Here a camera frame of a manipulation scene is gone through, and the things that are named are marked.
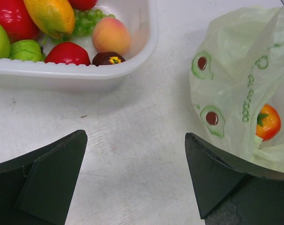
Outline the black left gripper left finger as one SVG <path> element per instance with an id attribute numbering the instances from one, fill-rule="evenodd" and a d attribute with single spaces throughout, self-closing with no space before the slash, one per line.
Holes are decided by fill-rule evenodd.
<path id="1" fill-rule="evenodd" d="M 0 225 L 63 225 L 87 146 L 77 130 L 0 163 Z"/>

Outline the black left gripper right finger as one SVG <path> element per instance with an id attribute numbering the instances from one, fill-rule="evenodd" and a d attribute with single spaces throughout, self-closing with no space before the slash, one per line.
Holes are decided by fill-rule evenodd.
<path id="1" fill-rule="evenodd" d="M 207 225 L 284 225 L 284 173 L 245 161 L 193 133 L 185 151 Z"/>

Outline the light green plastic bag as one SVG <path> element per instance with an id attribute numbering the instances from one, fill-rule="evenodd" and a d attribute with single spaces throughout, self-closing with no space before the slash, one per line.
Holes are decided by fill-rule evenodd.
<path id="1" fill-rule="evenodd" d="M 204 140 L 284 173 L 284 5 L 244 7 L 211 21 L 189 81 Z M 262 142 L 255 131 L 265 104 L 277 110 L 282 127 Z"/>

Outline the dark plum from bag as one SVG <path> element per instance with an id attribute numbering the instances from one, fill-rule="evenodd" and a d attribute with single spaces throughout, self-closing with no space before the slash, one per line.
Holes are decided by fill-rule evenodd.
<path id="1" fill-rule="evenodd" d="M 97 53 L 93 60 L 92 65 L 101 66 L 101 65 L 114 65 L 125 62 L 126 60 L 116 52 L 99 52 Z"/>

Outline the yellow mango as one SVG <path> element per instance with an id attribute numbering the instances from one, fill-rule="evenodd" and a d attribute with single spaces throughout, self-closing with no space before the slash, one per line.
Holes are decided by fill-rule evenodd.
<path id="1" fill-rule="evenodd" d="M 46 35 L 61 39 L 75 28 L 75 14 L 68 0 L 24 0 L 33 22 Z"/>

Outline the red apple from bag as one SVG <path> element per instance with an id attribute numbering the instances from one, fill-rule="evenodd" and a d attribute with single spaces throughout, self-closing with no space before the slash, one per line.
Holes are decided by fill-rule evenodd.
<path id="1" fill-rule="evenodd" d="M 97 4 L 97 2 L 98 0 L 69 0 L 72 8 L 81 11 L 92 9 Z"/>

